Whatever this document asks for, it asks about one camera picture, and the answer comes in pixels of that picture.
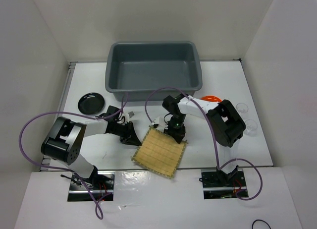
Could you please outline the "woven bamboo placemat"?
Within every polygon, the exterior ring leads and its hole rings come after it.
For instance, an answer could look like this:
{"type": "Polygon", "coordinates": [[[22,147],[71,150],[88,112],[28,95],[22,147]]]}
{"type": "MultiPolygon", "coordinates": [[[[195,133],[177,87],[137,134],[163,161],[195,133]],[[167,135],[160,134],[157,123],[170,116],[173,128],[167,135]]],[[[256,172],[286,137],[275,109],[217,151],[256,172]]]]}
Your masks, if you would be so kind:
{"type": "Polygon", "coordinates": [[[171,136],[150,127],[131,161],[166,178],[174,178],[182,160],[187,141],[177,143],[171,136]]]}

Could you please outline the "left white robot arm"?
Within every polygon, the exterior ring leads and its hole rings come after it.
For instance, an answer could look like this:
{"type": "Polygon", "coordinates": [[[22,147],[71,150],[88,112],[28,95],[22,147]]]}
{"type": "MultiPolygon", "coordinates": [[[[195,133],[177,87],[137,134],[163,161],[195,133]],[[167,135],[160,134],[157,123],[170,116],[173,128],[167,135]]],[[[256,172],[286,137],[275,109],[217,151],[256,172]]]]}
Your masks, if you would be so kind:
{"type": "Polygon", "coordinates": [[[125,145],[142,145],[133,122],[125,115],[121,116],[119,108],[109,106],[106,113],[85,123],[58,117],[41,145],[41,152],[77,173],[81,177],[82,185],[93,189],[111,178],[98,174],[98,168],[89,163],[80,154],[80,150],[85,137],[103,134],[116,135],[120,143],[125,145]]]}

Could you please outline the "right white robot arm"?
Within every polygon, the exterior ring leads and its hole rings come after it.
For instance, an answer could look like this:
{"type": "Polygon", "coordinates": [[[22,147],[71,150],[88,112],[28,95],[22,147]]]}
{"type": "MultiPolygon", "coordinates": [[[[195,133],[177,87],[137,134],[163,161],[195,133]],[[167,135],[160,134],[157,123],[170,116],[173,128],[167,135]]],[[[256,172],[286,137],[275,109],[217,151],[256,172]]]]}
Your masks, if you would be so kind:
{"type": "Polygon", "coordinates": [[[238,166],[233,163],[232,151],[246,129],[244,121],[232,103],[229,100],[209,102],[180,94],[176,97],[167,96],[162,106],[172,115],[164,133],[171,136],[177,143],[181,143],[185,137],[186,115],[207,121],[215,147],[217,180],[219,184],[228,186],[238,172],[238,166]]]}

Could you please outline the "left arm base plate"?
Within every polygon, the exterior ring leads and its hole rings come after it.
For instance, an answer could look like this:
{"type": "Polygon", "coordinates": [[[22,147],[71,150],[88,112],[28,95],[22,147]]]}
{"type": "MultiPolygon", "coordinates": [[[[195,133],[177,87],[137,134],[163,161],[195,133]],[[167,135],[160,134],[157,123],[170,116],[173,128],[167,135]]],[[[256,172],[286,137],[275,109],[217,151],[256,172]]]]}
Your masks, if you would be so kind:
{"type": "MultiPolygon", "coordinates": [[[[103,179],[103,182],[99,182],[95,186],[87,183],[87,187],[97,201],[113,201],[115,172],[101,171],[99,174],[105,177],[103,179]]],[[[68,202],[92,201],[92,198],[89,195],[88,191],[76,176],[66,176],[66,178],[70,180],[69,192],[67,197],[68,202]]]]}

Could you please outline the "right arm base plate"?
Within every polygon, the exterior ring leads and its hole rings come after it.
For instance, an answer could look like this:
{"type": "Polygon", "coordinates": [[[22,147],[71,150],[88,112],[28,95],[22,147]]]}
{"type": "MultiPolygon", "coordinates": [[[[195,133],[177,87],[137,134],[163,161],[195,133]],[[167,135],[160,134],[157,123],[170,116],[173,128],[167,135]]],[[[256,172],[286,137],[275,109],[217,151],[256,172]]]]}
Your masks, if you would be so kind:
{"type": "Polygon", "coordinates": [[[215,169],[201,170],[199,181],[202,183],[204,199],[236,198],[236,193],[242,198],[248,198],[244,172],[239,170],[228,183],[221,183],[215,169]]]}

